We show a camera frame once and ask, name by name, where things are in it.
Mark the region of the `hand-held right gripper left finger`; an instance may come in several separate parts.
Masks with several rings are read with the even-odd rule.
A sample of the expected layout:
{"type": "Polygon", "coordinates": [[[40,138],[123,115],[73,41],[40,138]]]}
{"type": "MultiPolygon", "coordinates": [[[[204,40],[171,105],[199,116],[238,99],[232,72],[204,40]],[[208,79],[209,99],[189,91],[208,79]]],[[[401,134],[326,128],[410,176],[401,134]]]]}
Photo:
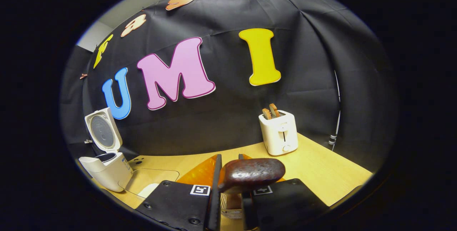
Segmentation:
{"type": "Polygon", "coordinates": [[[220,231],[220,198],[217,188],[222,156],[207,159],[194,179],[162,180],[136,207],[144,218],[165,231],[220,231]]]}

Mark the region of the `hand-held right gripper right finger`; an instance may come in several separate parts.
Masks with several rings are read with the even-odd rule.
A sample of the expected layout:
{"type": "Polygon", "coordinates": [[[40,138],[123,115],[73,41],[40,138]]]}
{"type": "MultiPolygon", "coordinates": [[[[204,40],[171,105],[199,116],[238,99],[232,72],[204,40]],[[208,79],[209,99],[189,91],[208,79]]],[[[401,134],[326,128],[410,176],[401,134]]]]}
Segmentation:
{"type": "Polygon", "coordinates": [[[258,187],[242,194],[244,231],[301,231],[329,207],[300,179],[258,187]]]}

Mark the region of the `metal wire chopstick holder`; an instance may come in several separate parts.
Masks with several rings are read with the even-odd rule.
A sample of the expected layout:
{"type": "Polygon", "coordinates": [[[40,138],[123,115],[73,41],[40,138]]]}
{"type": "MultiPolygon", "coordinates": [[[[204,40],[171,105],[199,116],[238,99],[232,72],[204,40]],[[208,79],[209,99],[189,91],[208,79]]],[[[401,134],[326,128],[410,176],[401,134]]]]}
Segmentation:
{"type": "Polygon", "coordinates": [[[243,209],[240,194],[221,194],[220,199],[221,227],[220,231],[243,231],[243,209]]]}

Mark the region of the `brown wooden spoon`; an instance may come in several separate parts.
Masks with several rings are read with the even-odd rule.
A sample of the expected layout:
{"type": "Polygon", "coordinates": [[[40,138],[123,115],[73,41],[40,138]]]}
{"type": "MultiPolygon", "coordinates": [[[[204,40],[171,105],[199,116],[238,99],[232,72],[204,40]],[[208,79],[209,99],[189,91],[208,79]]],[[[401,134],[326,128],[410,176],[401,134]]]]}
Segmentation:
{"type": "Polygon", "coordinates": [[[226,196],[226,208],[242,208],[242,193],[266,187],[279,181],[286,167],[278,159],[238,159],[225,164],[220,173],[217,187],[226,196]]]}

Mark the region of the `white rice cooker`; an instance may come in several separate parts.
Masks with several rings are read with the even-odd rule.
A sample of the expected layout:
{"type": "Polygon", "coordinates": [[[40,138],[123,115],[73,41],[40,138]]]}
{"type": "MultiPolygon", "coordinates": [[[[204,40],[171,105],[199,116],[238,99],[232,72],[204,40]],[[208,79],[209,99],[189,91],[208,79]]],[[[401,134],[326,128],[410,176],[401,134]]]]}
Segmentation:
{"type": "Polygon", "coordinates": [[[120,152],[122,138],[111,109],[107,107],[85,116],[85,123],[92,142],[104,153],[95,157],[80,157],[80,163],[103,187],[122,192],[132,178],[133,169],[120,152]]]}

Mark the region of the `white toaster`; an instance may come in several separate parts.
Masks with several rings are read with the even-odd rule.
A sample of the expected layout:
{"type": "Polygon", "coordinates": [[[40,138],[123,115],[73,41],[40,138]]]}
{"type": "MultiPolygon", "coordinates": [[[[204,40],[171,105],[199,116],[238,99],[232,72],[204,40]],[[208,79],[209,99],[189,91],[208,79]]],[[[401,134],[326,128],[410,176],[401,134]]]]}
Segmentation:
{"type": "Polygon", "coordinates": [[[258,116],[265,148],[272,156],[291,153],[298,148],[295,116],[283,110],[278,112],[280,117],[277,118],[258,116]]]}

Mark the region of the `clear plastic container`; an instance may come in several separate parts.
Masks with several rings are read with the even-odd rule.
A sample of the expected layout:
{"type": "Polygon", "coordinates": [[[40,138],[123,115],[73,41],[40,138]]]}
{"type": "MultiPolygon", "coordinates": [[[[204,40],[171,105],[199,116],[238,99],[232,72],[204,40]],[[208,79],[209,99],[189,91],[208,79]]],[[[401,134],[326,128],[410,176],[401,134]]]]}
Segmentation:
{"type": "Polygon", "coordinates": [[[138,193],[147,185],[152,183],[161,184],[163,181],[176,181],[179,177],[179,172],[174,170],[160,170],[150,168],[139,168],[132,172],[132,175],[128,181],[119,182],[119,186],[127,192],[136,195],[140,199],[138,193]]]}

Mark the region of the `black backdrop cloth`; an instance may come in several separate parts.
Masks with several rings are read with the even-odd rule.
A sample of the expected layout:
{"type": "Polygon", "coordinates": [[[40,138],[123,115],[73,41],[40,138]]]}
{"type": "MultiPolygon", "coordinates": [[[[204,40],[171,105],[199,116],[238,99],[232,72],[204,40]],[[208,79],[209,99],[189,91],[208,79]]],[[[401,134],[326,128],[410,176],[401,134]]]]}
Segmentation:
{"type": "Polygon", "coordinates": [[[62,132],[93,156],[84,116],[111,107],[129,159],[262,142],[274,103],[297,131],[377,171],[394,144],[398,93],[379,39],[337,0],[151,1],[94,52],[76,46],[62,75],[62,132]]]}

